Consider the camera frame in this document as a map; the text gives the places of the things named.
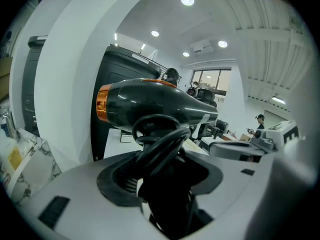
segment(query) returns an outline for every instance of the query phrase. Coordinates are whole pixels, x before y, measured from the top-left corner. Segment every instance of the fluorescent light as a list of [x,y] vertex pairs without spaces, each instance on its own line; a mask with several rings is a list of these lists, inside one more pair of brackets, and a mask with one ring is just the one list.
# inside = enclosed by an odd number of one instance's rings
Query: fluorescent light
[[273,99],[274,101],[276,101],[276,102],[280,102],[280,103],[282,103],[282,104],[286,104],[283,99],[280,99],[280,98],[277,98],[277,97],[272,97],[272,99]]
[[226,41],[221,40],[218,42],[218,45],[222,48],[226,48],[228,46],[228,43]]
[[181,2],[185,5],[185,6],[192,6],[195,3],[195,0],[181,0]]
[[151,31],[151,35],[153,35],[154,37],[158,37],[159,36],[159,32],[157,31]]

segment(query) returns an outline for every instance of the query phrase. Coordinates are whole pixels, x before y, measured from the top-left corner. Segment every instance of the black cable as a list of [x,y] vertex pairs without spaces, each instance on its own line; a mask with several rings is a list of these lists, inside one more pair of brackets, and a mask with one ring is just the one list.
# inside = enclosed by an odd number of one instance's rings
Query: black cable
[[[160,136],[140,136],[138,137],[138,129],[144,128],[144,125],[152,122],[157,123],[161,119],[166,121],[169,129],[174,129],[169,134]],[[151,114],[141,117],[132,128],[133,139],[139,145],[151,144],[143,151],[137,154],[135,160],[135,171],[139,174],[137,177],[154,177],[164,167],[166,167],[178,153],[184,154],[182,147],[185,140],[190,136],[188,128],[180,128],[179,122],[168,115]]]

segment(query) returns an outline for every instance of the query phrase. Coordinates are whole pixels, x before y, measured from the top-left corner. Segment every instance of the black hair dryer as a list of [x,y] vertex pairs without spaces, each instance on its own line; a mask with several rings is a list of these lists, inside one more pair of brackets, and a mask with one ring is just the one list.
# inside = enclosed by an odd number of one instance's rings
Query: black hair dryer
[[144,116],[171,117],[174,125],[181,127],[210,123],[218,117],[215,107],[192,98],[171,83],[155,79],[131,79],[102,86],[96,111],[100,120],[128,132]]
[[[169,82],[132,79],[102,86],[96,111],[101,120],[132,132],[133,139],[143,146],[143,151],[136,152],[117,170],[121,171],[120,182],[128,182],[124,186],[135,185],[138,179],[143,179],[138,197],[148,202],[152,211],[150,221],[155,227],[159,225],[169,239],[180,239],[211,221],[197,223],[203,216],[195,193],[191,192],[192,186],[204,180],[209,171],[204,164],[200,166],[192,160],[182,145],[191,134],[188,126],[216,120],[215,107]],[[106,193],[111,188],[103,184],[105,179],[101,172],[98,188],[112,200],[114,195]],[[135,198],[123,191],[121,196],[126,196],[121,200]]]

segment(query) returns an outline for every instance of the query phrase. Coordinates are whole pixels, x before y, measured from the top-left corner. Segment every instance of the white ceiling beam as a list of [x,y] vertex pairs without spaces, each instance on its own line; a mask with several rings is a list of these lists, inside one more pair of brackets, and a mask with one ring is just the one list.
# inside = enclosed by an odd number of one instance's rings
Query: white ceiling beam
[[253,28],[256,30],[259,29],[259,27],[261,26],[260,19],[262,20],[262,22],[264,20],[262,18],[263,16],[261,15],[260,8],[256,6],[257,0],[247,0],[245,4],[248,5],[248,10],[253,23]]
[[232,1],[233,0],[223,0],[224,4],[221,4],[220,7],[226,12],[226,17],[232,21],[232,27],[236,29],[240,26],[243,29],[245,27],[245,20],[241,16],[239,17],[239,14],[236,14]]
[[228,0],[234,16],[238,19],[241,28],[244,30],[248,27],[247,18],[250,18],[249,11],[245,8],[245,4],[242,0]]
[[264,3],[264,0],[256,0],[256,6],[258,10],[260,11],[260,15],[262,18],[263,25],[266,29],[269,28],[269,19],[268,19],[268,14],[266,10],[266,5]]
[[309,50],[313,49],[311,39],[303,34],[295,33],[288,30],[281,29],[241,29],[237,30],[236,35],[241,39],[251,39],[251,40],[265,40],[274,41],[281,43],[289,43],[291,40],[291,45],[296,45]]
[[304,62],[304,60],[301,59],[301,57],[304,55],[305,52],[308,53],[308,51],[305,51],[303,48],[296,47],[290,64],[289,73],[283,79],[281,86],[289,88],[292,87],[292,79],[297,79],[303,69],[303,66],[301,66],[300,64]]
[[290,39],[289,39],[289,49],[288,49],[288,52],[287,52],[287,54],[286,54],[285,64],[284,64],[284,67],[283,67],[283,69],[282,69],[280,78],[279,78],[279,80],[278,80],[279,85],[282,85],[282,84],[283,84],[283,81],[284,81],[285,77],[286,77],[287,74],[290,72],[291,62],[292,62],[292,60],[295,58],[295,57],[294,57],[295,50],[296,50],[296,47],[292,44],[292,38],[290,38]]
[[213,69],[213,68],[228,68],[230,69],[233,66],[237,66],[237,61],[234,58],[231,59],[217,59],[217,60],[208,60],[208,61],[201,61],[191,64],[182,65],[182,69],[192,69],[192,70],[206,70],[206,69]]
[[252,86],[257,86],[260,88],[272,90],[274,91],[274,93],[282,94],[285,96],[290,93],[290,90],[269,82],[263,82],[263,81],[248,78],[247,83]]
[[293,89],[301,82],[301,80],[305,77],[307,71],[308,71],[309,68],[312,66],[312,64],[313,64],[313,62],[315,61],[315,59],[316,59],[316,58],[315,58],[314,55],[311,54],[311,53],[306,56],[306,59],[305,59],[305,61],[304,61],[304,66],[303,66],[303,68],[302,68],[299,76],[296,78],[295,82],[294,82],[294,83],[292,84],[292,86],[290,87],[291,90],[293,90]]
[[271,41],[269,42],[270,42],[270,63],[269,63],[269,70],[268,70],[268,74],[265,82],[275,83],[274,76],[277,70],[280,46],[276,42],[271,42]]
[[254,52],[255,59],[257,60],[257,67],[253,68],[256,71],[256,77],[252,77],[252,79],[264,80],[264,74],[266,72],[266,42],[265,41],[257,41],[256,49]]
[[226,19],[229,21],[229,24],[232,26],[234,30],[234,26],[240,24],[238,19],[236,18],[235,12],[230,5],[228,0],[212,0],[215,1],[218,7],[223,12]]
[[264,42],[265,45],[265,70],[263,74],[263,81],[266,82],[268,79],[268,73],[270,69],[270,57],[271,57],[271,42]]

